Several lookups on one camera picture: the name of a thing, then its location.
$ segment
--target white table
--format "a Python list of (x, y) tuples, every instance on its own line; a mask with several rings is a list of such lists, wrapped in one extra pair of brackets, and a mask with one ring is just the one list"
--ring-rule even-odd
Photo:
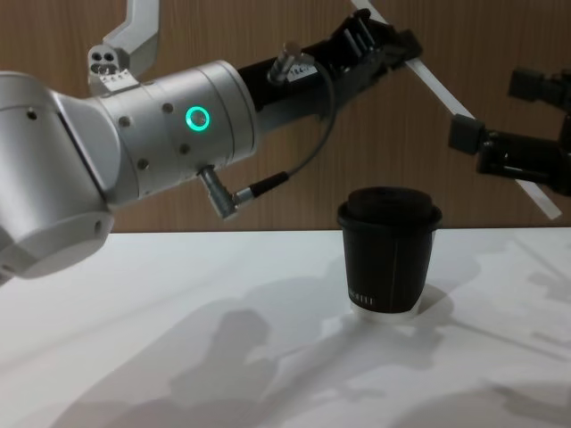
[(338, 232), (114, 235), (0, 289), (0, 427), (571, 426), (571, 229), (441, 231), (421, 314)]

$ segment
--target cable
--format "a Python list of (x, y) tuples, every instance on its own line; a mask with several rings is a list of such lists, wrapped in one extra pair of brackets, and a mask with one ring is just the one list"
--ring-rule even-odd
[(315, 159), (315, 157), (319, 154), (321, 149), (323, 149), (323, 147), (327, 143), (327, 140), (329, 139), (329, 136), (331, 136), (331, 131), (333, 131), (333, 127), (335, 126), (335, 122), (337, 119), (337, 102), (335, 99), (335, 87), (333, 85), (333, 80), (331, 79), (331, 76), (329, 75), (327, 69), (320, 62), (315, 61), (313, 63), (313, 66), (318, 70), (319, 74), (325, 80), (326, 83), (327, 95), (329, 97), (329, 118), (323, 136), (321, 137), (315, 148), (311, 151), (309, 156), (305, 158), (298, 166), (287, 171), (287, 175), (290, 178), (293, 177), (298, 172), (300, 172), (302, 169), (304, 169), (311, 161)]

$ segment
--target black paper cup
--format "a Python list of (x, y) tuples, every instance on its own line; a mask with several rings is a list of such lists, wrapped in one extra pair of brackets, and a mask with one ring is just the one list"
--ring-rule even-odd
[(371, 187), (339, 207), (349, 298), (361, 315), (418, 308), (443, 215), (426, 193)]

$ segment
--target green led ring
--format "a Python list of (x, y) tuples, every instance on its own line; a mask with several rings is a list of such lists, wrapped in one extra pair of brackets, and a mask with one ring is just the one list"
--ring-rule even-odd
[[(202, 125), (197, 125), (196, 123), (193, 122), (193, 114), (195, 114), (196, 112), (200, 112), (204, 115), (205, 121)], [(186, 124), (193, 131), (196, 132), (204, 131), (211, 124), (211, 115), (203, 107), (195, 105), (194, 107), (191, 107), (186, 111)]]

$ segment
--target wood panel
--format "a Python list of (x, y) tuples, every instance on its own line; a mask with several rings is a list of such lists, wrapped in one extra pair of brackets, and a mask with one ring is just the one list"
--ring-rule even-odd
[[(517, 65), (556, 71), (569, 62), (567, 0), (378, 0), (410, 27), (435, 74), (490, 127), (555, 137), (562, 116), (510, 100)], [(345, 0), (163, 0), (152, 78), (225, 59), (236, 67), (268, 58), (287, 39), (328, 36), (352, 6)], [(86, 96), (86, 53), (123, 19), (119, 0), (0, 0), (0, 69), (28, 72), (55, 90)], [(353, 189), (406, 185), (434, 196), (446, 226), (529, 226), (546, 218), (509, 180), (477, 176), (474, 160), (446, 146), (450, 116), (409, 71), (384, 78), (339, 116), (326, 150), (291, 183), (234, 221), (216, 218), (197, 182), (117, 213), (116, 231), (336, 227), (335, 209)], [(238, 189), (295, 164), (319, 138), (314, 119), (264, 138), (259, 153), (222, 171)], [(571, 224), (571, 201), (555, 198)]]

